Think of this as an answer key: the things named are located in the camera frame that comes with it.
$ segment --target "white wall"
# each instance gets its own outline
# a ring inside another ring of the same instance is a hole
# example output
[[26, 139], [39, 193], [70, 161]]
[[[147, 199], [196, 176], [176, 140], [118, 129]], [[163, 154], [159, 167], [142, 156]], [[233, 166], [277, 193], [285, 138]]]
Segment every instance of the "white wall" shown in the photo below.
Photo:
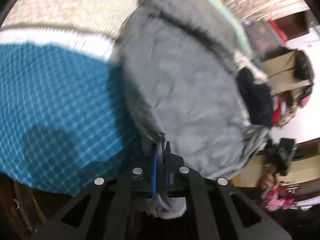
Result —
[[304, 206], [302, 210], [308, 210], [316, 204], [320, 204], [320, 196], [297, 202], [298, 206]]
[[315, 85], [308, 104], [297, 110], [296, 116], [282, 129], [273, 128], [275, 141], [281, 137], [295, 138], [296, 143], [320, 137], [320, 38], [314, 29], [310, 33], [288, 41], [287, 47], [303, 49], [315, 71]]

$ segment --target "black metal frame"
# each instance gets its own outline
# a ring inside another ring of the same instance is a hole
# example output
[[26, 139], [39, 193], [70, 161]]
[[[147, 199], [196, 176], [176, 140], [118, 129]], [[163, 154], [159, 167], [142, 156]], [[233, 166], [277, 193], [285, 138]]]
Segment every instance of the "black metal frame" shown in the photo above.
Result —
[[[107, 222], [102, 229], [103, 239], [126, 239], [128, 221], [132, 217], [132, 200], [152, 198], [154, 158], [153, 155], [143, 158], [116, 181], [105, 181], [103, 185], [92, 182], [38, 228], [31, 239], [85, 240], [98, 202], [106, 195], [111, 196], [112, 201], [109, 202]], [[193, 169], [189, 169], [187, 174], [179, 172], [184, 162], [181, 157], [171, 154], [169, 142], [163, 156], [158, 155], [158, 158], [162, 162], [158, 162], [156, 191], [169, 197], [186, 197], [189, 206], [190, 203], [193, 205], [199, 240], [229, 240], [226, 237], [230, 235], [228, 231], [233, 231], [233, 238], [239, 240], [291, 239], [284, 229], [230, 182], [220, 185], [217, 181], [204, 179]], [[132, 169], [135, 167], [141, 168], [143, 173], [134, 174]], [[88, 196], [90, 201], [77, 227], [67, 224], [65, 217]]]

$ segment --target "gray cloth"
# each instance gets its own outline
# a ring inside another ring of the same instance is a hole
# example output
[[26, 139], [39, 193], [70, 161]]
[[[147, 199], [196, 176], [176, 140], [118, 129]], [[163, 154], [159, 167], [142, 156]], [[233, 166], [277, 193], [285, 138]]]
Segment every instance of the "gray cloth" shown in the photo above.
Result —
[[165, 137], [203, 177], [230, 179], [268, 129], [246, 127], [236, 65], [185, 0], [143, 0], [122, 36], [125, 96], [144, 138]]
[[187, 210], [187, 203], [184, 197], [168, 198], [157, 194], [153, 199], [135, 199], [133, 208], [149, 216], [169, 220], [181, 217]]
[[203, 27], [230, 52], [242, 51], [233, 27], [208, 0], [186, 0], [202, 14]]

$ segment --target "silver bolt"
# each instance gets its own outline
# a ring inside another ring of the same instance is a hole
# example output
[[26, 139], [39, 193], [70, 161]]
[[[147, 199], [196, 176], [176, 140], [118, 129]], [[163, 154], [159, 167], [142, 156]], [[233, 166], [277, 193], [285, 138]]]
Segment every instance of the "silver bolt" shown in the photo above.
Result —
[[94, 180], [94, 183], [95, 183], [96, 185], [102, 185], [102, 184], [104, 183], [104, 179], [103, 179], [103, 178], [96, 178], [96, 179]]
[[182, 174], [187, 174], [189, 173], [189, 168], [188, 167], [180, 167], [179, 171], [182, 173]]
[[225, 178], [219, 178], [219, 179], [217, 180], [217, 182], [218, 182], [218, 184], [220, 184], [220, 185], [222, 185], [222, 186], [225, 186], [225, 185], [228, 184], [228, 180], [225, 179]]
[[143, 170], [141, 168], [134, 168], [132, 170], [132, 173], [136, 174], [136, 175], [140, 175], [142, 172], [143, 172]]

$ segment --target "blue plaid blanket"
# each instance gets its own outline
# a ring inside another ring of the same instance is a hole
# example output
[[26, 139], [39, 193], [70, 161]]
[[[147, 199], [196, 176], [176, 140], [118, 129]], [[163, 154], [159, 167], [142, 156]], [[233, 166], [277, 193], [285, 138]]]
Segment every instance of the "blue plaid blanket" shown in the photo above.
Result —
[[76, 195], [142, 155], [122, 70], [55, 46], [0, 45], [0, 172]]

